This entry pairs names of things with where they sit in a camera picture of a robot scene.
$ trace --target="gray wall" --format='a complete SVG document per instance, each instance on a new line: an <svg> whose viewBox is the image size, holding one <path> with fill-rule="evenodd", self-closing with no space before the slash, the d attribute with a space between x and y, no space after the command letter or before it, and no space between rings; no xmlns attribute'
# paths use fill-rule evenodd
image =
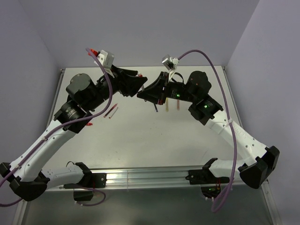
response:
<svg viewBox="0 0 300 225"><path fill-rule="evenodd" d="M157 66L200 48L227 65L259 0L19 0L61 67L94 67L85 47L118 66ZM207 65L188 56L182 65Z"/></svg>
<svg viewBox="0 0 300 225"><path fill-rule="evenodd" d="M0 162L23 153L46 126L59 70L17 0L0 0ZM17 197L8 184L0 202ZM16 207L0 208L1 225Z"/></svg>
<svg viewBox="0 0 300 225"><path fill-rule="evenodd" d="M299 9L299 0L260 0L227 68L244 127L281 150L270 183L285 225L300 221Z"/></svg>

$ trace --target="black clamp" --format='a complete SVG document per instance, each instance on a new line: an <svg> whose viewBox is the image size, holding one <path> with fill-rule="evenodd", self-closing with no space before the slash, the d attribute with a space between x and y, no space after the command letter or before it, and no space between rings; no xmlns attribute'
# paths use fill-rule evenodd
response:
<svg viewBox="0 0 300 225"><path fill-rule="evenodd" d="M210 159L200 170L189 170L186 180L189 181L190 185L195 184L215 184L229 183L229 177L215 177L209 170L211 164L215 162L218 158Z"/></svg>

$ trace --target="purple tube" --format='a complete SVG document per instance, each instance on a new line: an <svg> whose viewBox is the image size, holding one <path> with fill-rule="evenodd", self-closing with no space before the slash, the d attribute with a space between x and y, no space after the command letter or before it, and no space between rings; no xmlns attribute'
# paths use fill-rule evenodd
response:
<svg viewBox="0 0 300 225"><path fill-rule="evenodd" d="M222 92L222 96L223 96L223 99L224 99L224 104L225 104L225 110L226 110L226 114L227 114L227 120L230 120L230 115L229 115L229 107L228 107L228 103L227 103L227 99L226 99L226 96L225 96L225 92L224 92L224 89L223 89L223 86L222 86L222 83L220 81L220 78L219 78L219 75L214 67L214 65L212 64L211 60L209 59L209 57L202 51L200 50L197 50L197 49L193 49L193 50L190 50L184 54L182 54L180 57L178 57L178 60L181 60L183 57L185 57L187 54L190 54L190 53L200 53L202 54L206 59L207 61L210 63L211 67L212 67L212 70L214 71L215 75L216 75L216 78L217 78L217 82L219 83L219 86L220 86L220 89L221 89L221 92ZM235 167L236 167L236 161L237 161L237 155L238 155L238 150L237 150L237 143L236 143L236 136L235 136L235 132L234 132L234 129L233 129L233 125L232 123L229 124L230 126L230 129L231 129L231 132L232 132L232 138L233 138L233 148L234 148L234 154L233 154L233 165L232 165L232 170L231 170L231 175L230 175L230 179L229 179L229 183L228 185L221 191L221 193L217 196L217 198L215 199L214 203L212 204L212 207L211 207L211 211L212 212L218 212L222 207L223 205L225 204L225 201L229 195L229 192L231 190L231 187L233 185L233 179L234 179L234 172L235 172ZM221 199L221 197L223 196L222 198L222 201L221 203L216 206L217 204L217 201Z"/></svg>
<svg viewBox="0 0 300 225"><path fill-rule="evenodd" d="M55 133L57 130L63 128L64 126L67 126L67 125L70 125L70 124L73 124L73 123L77 123L77 122L80 122L80 121L84 121L84 120L91 120L97 116L100 116L102 115L108 108L109 106L111 105L111 102L112 102L112 99L113 99L113 87L112 87L112 83L109 79L109 76L106 72L106 70L104 69L104 67L102 66L101 62L98 60L98 58L94 55L94 53L92 53L92 51L89 49L89 48L86 48L85 49L88 53L90 53L91 57L96 61L96 63L98 64L98 66L100 67L100 69L102 70L103 74L104 74L104 77L107 81L107 84L108 84L108 89L109 89L109 98L108 98L108 102L107 102L107 105L105 106L105 108L98 112L97 114L95 115L92 115L92 116L88 116L88 117L85 117L85 118L81 118L81 119L76 119L76 120L72 120L72 121L69 121L69 122L66 122L66 123L63 123L59 126L57 126L56 128L54 128L53 130L51 130L46 136L45 136L45 139L48 139L53 133ZM32 150L27 154L27 156L25 156L23 158L23 160L19 163L19 166L22 166L23 163L29 159L29 157L44 143L45 140L41 140L39 143L37 143L37 145L35 147L32 148ZM0 187L4 184L4 182L12 175L14 174L15 172L17 171L17 168L14 168L10 173L8 173L8 175L6 175L1 181L0 181ZM22 199L19 199L17 200L16 202L12 202L12 203L9 203L9 204L1 204L0 203L0 207L9 207L9 206L12 206L14 204L17 204L18 202L20 202Z"/></svg>

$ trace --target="small object on table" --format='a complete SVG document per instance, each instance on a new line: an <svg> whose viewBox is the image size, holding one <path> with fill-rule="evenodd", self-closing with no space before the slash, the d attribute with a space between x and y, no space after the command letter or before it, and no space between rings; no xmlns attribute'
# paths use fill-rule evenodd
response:
<svg viewBox="0 0 300 225"><path fill-rule="evenodd" d="M138 76L138 77L143 77L143 75L140 74L140 73L138 73L137 76Z"/></svg>
<svg viewBox="0 0 300 225"><path fill-rule="evenodd" d="M166 112L169 111L169 101L168 101L168 98L166 98L166 100L165 100L165 111Z"/></svg>
<svg viewBox="0 0 300 225"><path fill-rule="evenodd" d="M109 117L110 119L113 117L113 115L116 113L119 107L116 108L116 110L112 113L112 115Z"/></svg>
<svg viewBox="0 0 300 225"><path fill-rule="evenodd" d="M117 106L118 103L114 104L114 106L104 115L104 118L111 113L111 111Z"/></svg>
<svg viewBox="0 0 300 225"><path fill-rule="evenodd" d="M157 108L156 104L154 104L154 108L155 108L155 111L158 112L158 108Z"/></svg>

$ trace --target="metal table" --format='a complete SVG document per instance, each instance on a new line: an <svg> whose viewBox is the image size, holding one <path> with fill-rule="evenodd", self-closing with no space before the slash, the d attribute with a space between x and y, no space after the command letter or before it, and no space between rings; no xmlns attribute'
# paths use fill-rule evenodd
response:
<svg viewBox="0 0 300 225"><path fill-rule="evenodd" d="M148 77L145 86L165 70L164 67L127 68ZM222 67L216 69L231 117L240 122L225 72ZM207 73L212 84L210 95L224 105L210 67L178 67L185 80L195 70ZM49 121L65 103L65 88L78 73L87 73L94 82L102 75L99 68L63 70ZM235 178L236 191L232 192L223 212L217 215L208 212L210 203L203 200L200 188L191 187L184 178L188 170L201 168L211 158L232 159L233 149L190 115L190 103L180 102L178 111L176 100L170 99L168 112L165 106L158 106L156 112L153 104L136 97L124 98L121 94L113 96L112 105L115 103L119 109L111 119L93 119L92 126L66 143L45 165L53 169L64 167L67 161L84 162L94 168L94 173L107 173L103 189L108 193L106 202L81 209L73 204L72 190L57 187L30 203L21 202L15 224L166 224L167 221L189 224L200 223L199 218L214 224L225 219L225 215L228 224L239 220L243 224L281 224L268 182L261 189L252 190L240 178ZM190 216L187 211L197 216Z"/></svg>

